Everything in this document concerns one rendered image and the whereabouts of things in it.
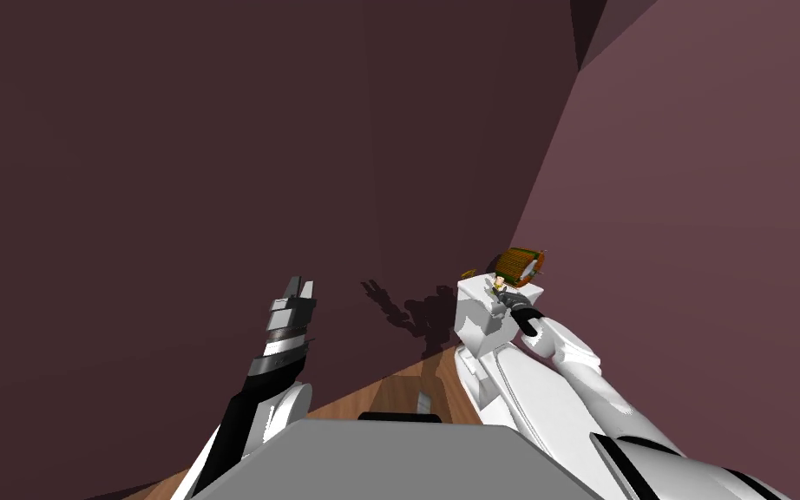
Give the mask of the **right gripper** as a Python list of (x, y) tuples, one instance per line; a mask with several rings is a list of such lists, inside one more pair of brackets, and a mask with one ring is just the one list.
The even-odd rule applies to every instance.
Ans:
[(533, 303), (531, 299), (528, 299), (521, 293), (512, 292), (509, 289), (497, 291), (496, 298), (512, 312), (521, 309), (533, 309)]

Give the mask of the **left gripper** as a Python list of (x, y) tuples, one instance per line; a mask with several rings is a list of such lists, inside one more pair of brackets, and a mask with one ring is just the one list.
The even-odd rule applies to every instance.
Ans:
[(270, 335), (283, 335), (285, 331), (304, 328), (309, 325), (317, 305), (313, 299), (314, 282), (306, 281), (302, 286), (300, 276), (292, 276), (282, 299), (276, 299), (270, 306), (270, 318), (266, 330)]

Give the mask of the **orange and green roll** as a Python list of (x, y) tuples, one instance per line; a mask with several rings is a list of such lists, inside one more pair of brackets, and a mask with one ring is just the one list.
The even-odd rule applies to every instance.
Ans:
[(522, 247), (511, 247), (503, 252), (495, 263), (495, 277), (513, 288), (521, 288), (541, 273), (545, 260), (543, 251)]

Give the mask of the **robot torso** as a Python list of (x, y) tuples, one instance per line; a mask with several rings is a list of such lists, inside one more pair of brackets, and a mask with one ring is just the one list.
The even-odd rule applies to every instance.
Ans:
[(302, 419), (193, 500), (602, 500), (503, 425)]

